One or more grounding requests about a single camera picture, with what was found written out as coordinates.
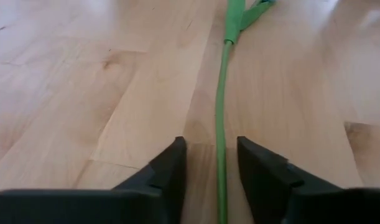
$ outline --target light wood surface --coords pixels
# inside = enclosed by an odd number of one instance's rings
[[[347,123],[358,172],[367,187],[380,187],[380,126]]]
[[[0,190],[108,189],[184,135],[182,221],[216,223],[225,10],[224,0],[0,0]],[[380,0],[278,0],[235,45],[225,103],[230,223],[253,222],[239,135],[341,187],[380,186],[380,143],[358,150],[364,140],[349,143],[345,129],[380,125]]]

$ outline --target black clamp jaw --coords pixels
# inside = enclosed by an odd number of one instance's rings
[[[238,137],[238,165],[255,223],[380,223],[380,189],[341,189]],[[111,190],[0,192],[0,223],[180,223],[183,137]]]
[[[6,190],[0,223],[180,223],[187,147],[175,141],[111,190]]]
[[[380,189],[341,189],[246,137],[237,152],[255,223],[380,223]]]

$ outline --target green cable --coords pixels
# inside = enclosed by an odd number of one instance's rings
[[[228,220],[224,102],[229,52],[231,46],[237,43],[239,32],[249,27],[266,12],[273,3],[274,0],[260,0],[255,2],[248,10],[245,10],[245,0],[228,0],[225,45],[221,56],[215,106],[219,224],[227,224]]]
[[[216,150],[217,150],[217,177],[218,177],[218,216],[219,223],[227,223],[227,184],[226,184],[226,139],[224,125],[225,84],[231,41],[226,41],[221,56],[219,82],[216,92]]]

